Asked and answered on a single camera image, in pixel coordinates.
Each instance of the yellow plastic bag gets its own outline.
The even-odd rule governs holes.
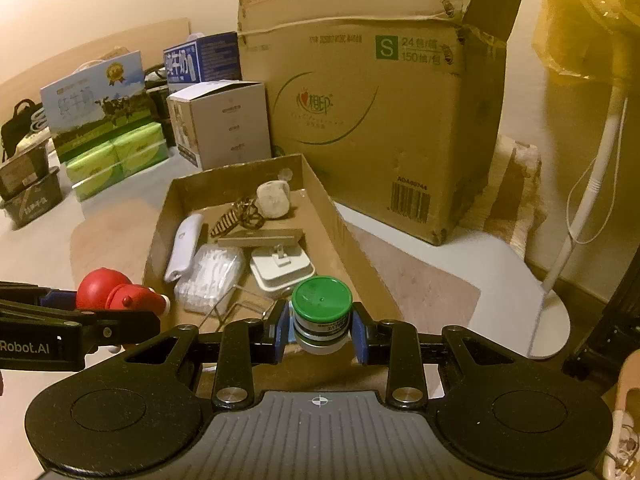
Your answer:
[[[561,75],[629,84],[640,75],[640,0],[543,0],[532,46]]]

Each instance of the green lid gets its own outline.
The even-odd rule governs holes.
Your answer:
[[[347,314],[353,297],[349,287],[331,276],[314,276],[293,290],[296,314],[312,323],[331,323]]]

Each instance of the green square label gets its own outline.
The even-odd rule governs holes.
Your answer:
[[[398,61],[397,36],[376,36],[376,59]]]

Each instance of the black bag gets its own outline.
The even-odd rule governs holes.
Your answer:
[[[27,104],[20,112],[21,105]],[[14,116],[9,119],[0,130],[2,138],[2,162],[15,155],[18,142],[31,131],[31,116],[42,108],[42,103],[34,103],[31,99],[23,99],[14,108]]]

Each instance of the barcode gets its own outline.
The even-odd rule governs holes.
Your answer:
[[[413,187],[404,186],[398,182],[391,184],[391,205],[392,212],[406,216],[424,224],[429,213],[429,202],[431,196]]]

